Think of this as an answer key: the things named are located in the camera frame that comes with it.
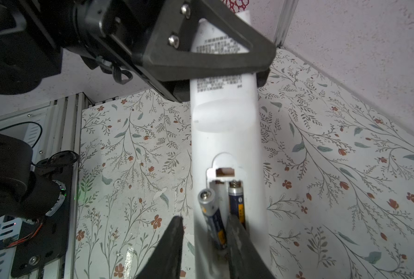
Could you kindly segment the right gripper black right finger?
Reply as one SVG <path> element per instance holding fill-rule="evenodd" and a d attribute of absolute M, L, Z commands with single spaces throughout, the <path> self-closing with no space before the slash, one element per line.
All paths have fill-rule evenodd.
<path fill-rule="evenodd" d="M 227 253 L 231 279 L 274 279 L 237 216 L 227 219 Z"/>

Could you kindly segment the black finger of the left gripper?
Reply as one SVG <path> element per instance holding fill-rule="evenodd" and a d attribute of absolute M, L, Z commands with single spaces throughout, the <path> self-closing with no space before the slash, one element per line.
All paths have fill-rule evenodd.
<path fill-rule="evenodd" d="M 131 60 L 158 81 L 263 72 L 276 55 L 250 10 L 235 13 L 222 1 L 164 1 L 156 17 Z"/>

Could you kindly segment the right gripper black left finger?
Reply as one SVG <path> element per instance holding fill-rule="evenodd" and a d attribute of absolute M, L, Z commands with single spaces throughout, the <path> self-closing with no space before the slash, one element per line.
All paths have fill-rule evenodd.
<path fill-rule="evenodd" d="M 183 218 L 174 216 L 136 279 L 179 279 L 184 238 Z"/>

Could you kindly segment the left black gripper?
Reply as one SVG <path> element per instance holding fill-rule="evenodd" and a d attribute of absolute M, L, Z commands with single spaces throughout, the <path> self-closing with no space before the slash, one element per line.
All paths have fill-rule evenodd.
<path fill-rule="evenodd" d="M 170 101 L 178 83 L 164 81 L 142 61 L 159 17 L 170 1 L 18 1 L 54 50 L 79 55 L 90 69 L 100 68 L 117 84 L 143 79 Z"/>

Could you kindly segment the black AAA battery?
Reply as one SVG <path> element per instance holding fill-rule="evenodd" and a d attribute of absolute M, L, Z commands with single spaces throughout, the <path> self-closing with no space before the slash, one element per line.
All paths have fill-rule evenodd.
<path fill-rule="evenodd" d="M 246 228 L 244 190 L 242 182 L 238 180 L 230 181 L 228 193 L 230 214 L 237 216 L 239 222 L 244 228 Z"/>

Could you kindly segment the white remote control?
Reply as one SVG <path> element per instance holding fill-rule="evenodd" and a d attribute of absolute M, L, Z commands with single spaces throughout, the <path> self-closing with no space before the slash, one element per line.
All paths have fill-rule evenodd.
<path fill-rule="evenodd" d="M 244 229 L 270 270 L 256 76 L 242 74 L 191 80 L 190 99 L 195 276 L 230 279 L 228 253 L 214 246 L 198 194 L 205 188 L 213 189 L 226 222 L 230 215 L 229 182 L 233 180 L 241 181 L 244 190 Z"/>

